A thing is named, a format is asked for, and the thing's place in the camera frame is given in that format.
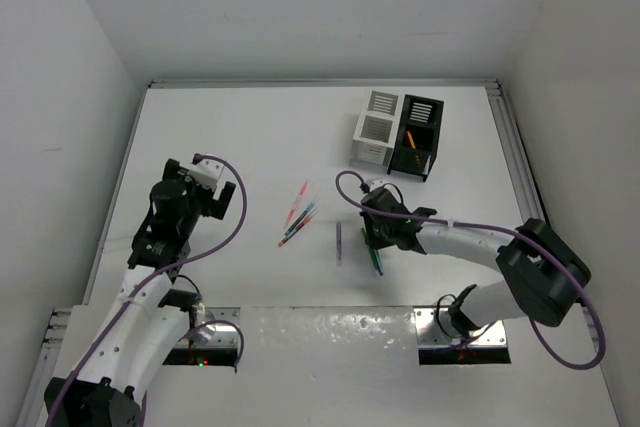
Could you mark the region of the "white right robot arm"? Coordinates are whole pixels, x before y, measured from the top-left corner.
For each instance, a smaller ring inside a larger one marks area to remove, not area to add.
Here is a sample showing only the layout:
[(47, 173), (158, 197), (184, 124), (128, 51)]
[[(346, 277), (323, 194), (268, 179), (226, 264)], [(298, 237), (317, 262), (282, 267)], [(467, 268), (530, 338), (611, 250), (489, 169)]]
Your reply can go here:
[(494, 321), (529, 317), (547, 326), (560, 325), (579, 299), (577, 289), (554, 264), (526, 241), (549, 252), (584, 287), (591, 272), (544, 221), (530, 218), (516, 229), (519, 237), (484, 229), (424, 222), (434, 209), (409, 211), (384, 186), (362, 198), (361, 213), (369, 247), (397, 247), (422, 255), (444, 255), (487, 267), (502, 275), (500, 282), (465, 287), (446, 310), (437, 314), (440, 332), (468, 339), (473, 331)]

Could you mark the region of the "light blue pencil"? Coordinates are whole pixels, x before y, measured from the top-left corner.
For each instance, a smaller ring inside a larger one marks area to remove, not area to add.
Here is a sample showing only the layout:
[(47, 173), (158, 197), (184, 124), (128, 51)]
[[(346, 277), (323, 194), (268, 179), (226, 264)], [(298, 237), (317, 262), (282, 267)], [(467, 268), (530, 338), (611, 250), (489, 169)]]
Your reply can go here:
[(379, 276), (383, 276), (384, 272), (383, 272), (383, 268), (382, 268), (382, 262), (381, 262), (380, 254), (379, 254), (379, 252), (377, 250), (374, 250), (373, 254), (374, 254), (374, 259), (375, 259), (376, 271), (378, 272)]

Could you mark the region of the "yellow pencil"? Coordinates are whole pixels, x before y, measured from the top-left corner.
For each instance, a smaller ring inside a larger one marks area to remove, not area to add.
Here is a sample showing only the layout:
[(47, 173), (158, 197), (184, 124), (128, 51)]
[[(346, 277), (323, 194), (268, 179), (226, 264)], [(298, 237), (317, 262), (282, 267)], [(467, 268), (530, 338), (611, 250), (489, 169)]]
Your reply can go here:
[(405, 131), (405, 135), (406, 135), (406, 138), (407, 138), (408, 145), (411, 147), (411, 149), (415, 150), (416, 149), (416, 144), (415, 144), (415, 141), (413, 139), (413, 136), (412, 136), (411, 132), (406, 130)]

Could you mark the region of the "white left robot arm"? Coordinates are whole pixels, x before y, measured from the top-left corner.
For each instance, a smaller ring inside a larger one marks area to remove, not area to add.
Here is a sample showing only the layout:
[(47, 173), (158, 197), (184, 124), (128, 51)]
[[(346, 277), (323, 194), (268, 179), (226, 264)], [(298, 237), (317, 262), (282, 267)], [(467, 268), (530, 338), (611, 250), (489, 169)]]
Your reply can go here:
[(197, 294), (174, 283), (195, 261), (189, 239), (202, 217), (223, 219), (240, 178), (218, 184), (226, 160), (197, 154), (190, 165), (170, 159), (149, 193), (149, 207), (135, 233), (122, 283), (86, 353), (65, 378), (45, 390), (49, 426), (141, 426), (146, 392), (181, 339), (198, 329)]

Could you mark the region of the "green pencil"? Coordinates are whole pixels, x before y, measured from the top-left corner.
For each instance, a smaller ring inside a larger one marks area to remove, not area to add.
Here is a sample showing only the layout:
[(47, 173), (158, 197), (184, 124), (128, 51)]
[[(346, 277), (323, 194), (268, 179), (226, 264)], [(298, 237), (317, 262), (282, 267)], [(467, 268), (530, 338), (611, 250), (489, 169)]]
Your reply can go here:
[(361, 232), (361, 234), (363, 236), (363, 239), (364, 239), (364, 242), (365, 242), (365, 247), (366, 247), (367, 252), (369, 254), (372, 266), (373, 266), (375, 272), (378, 274), (378, 272), (376, 271), (376, 268), (375, 268), (375, 259), (374, 259), (374, 254), (373, 254), (374, 249), (372, 249), (368, 244), (366, 229), (365, 228), (361, 228), (360, 232)]

